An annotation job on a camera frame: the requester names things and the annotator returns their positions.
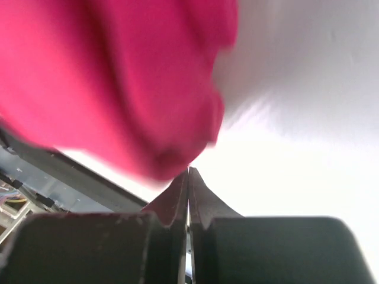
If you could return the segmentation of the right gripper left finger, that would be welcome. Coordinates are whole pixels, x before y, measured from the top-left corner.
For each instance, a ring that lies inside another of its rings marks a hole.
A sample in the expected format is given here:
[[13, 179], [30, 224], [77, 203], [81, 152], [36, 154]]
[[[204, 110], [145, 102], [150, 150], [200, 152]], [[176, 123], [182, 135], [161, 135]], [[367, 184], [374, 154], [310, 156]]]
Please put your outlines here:
[[134, 213], [33, 214], [1, 254], [2, 283], [184, 283], [188, 172]]

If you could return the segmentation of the pink t shirt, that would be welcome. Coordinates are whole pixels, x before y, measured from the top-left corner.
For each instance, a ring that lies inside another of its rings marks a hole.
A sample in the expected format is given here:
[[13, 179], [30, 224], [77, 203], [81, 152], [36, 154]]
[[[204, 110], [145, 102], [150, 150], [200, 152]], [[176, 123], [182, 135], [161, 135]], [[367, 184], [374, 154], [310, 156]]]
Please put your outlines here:
[[2, 1], [1, 125], [172, 179], [217, 140], [237, 20], [236, 1]]

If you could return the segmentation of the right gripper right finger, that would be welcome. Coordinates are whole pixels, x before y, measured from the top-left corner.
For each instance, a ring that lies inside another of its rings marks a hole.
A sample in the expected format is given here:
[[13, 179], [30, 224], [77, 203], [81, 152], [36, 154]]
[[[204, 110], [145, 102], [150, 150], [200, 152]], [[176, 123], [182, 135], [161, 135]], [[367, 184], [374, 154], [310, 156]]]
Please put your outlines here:
[[188, 171], [194, 283], [374, 283], [350, 229], [331, 217], [244, 217]]

